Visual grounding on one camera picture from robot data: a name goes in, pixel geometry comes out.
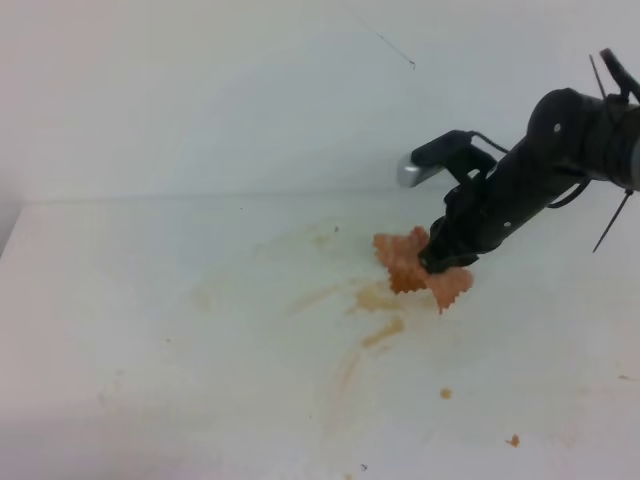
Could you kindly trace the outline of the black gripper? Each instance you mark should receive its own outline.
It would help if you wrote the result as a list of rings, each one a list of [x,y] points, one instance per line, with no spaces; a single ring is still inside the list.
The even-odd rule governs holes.
[[[500,160],[469,144],[452,153],[445,168],[459,185],[445,196],[445,214],[432,225],[430,243],[418,253],[428,273],[475,263],[585,181],[583,173],[534,146],[528,137]]]

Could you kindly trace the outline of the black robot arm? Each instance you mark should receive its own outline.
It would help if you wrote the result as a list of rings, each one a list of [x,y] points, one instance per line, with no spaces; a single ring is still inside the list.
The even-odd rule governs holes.
[[[573,201],[593,181],[626,194],[639,189],[638,81],[611,49],[600,56],[617,94],[592,97],[553,90],[535,106],[527,131],[496,160],[473,145],[475,131],[451,130],[415,149],[418,181],[447,170],[458,182],[444,198],[445,213],[430,228],[418,259],[430,273],[466,267],[544,209]]]

